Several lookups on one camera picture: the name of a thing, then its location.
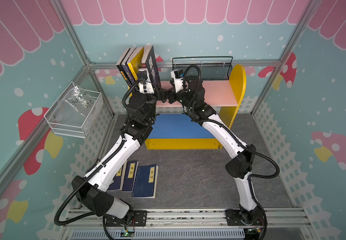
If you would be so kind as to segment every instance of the blue book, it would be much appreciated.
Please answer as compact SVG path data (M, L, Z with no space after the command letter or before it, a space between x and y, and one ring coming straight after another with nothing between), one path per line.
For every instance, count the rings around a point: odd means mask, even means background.
M138 161L128 161L125 168L125 178L123 181L122 191L133 191L134 180L136 179Z
M154 198L156 196L158 166L139 166L137 168L132 197Z
M109 185L107 191L121 191L122 190L124 177L125 177L124 166L126 166L126 162L124 165L121 166L121 168L118 170L118 172L114 176L113 183Z

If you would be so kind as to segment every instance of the white wire basket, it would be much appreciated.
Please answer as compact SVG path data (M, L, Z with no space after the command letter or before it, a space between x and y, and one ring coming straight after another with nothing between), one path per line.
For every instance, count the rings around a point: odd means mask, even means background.
M60 97L45 113L44 118L54 134L86 138L103 105L102 95L100 92L85 90L96 101L90 108L89 114L84 116L71 108L65 101L60 101L75 86L74 82L71 82L66 87Z

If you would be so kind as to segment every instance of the yellow base board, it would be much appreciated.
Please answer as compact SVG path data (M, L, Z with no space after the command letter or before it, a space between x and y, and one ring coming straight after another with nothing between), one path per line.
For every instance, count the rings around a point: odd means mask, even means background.
M145 141L147 149L219 149L220 142L215 138L195 138L195 139L147 139Z

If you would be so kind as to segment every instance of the gray floor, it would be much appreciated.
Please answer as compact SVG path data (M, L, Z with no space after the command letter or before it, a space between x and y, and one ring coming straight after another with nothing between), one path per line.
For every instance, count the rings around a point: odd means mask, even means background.
M117 130L125 116L119 115L109 141L109 149L118 139ZM237 114L232 131L258 152L269 152L250 114ZM239 205L236 183L225 170L230 161L226 150L147 150L143 144L128 160L139 165L158 165L156 198L132 199L130 192L111 192L134 208L233 208ZM274 167L255 156L253 173L269 175ZM263 207L291 207L291 202L279 177L253 180L254 191Z

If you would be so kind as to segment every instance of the black mesh basket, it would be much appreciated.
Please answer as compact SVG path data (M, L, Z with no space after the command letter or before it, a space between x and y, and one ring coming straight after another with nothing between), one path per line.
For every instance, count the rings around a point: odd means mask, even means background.
M232 72L233 57L229 56L215 56L215 57L182 57L172 59L173 70L183 70L195 64L201 69L202 80L229 80L230 73ZM186 77L188 80L197 77L197 70L192 68L188 71Z

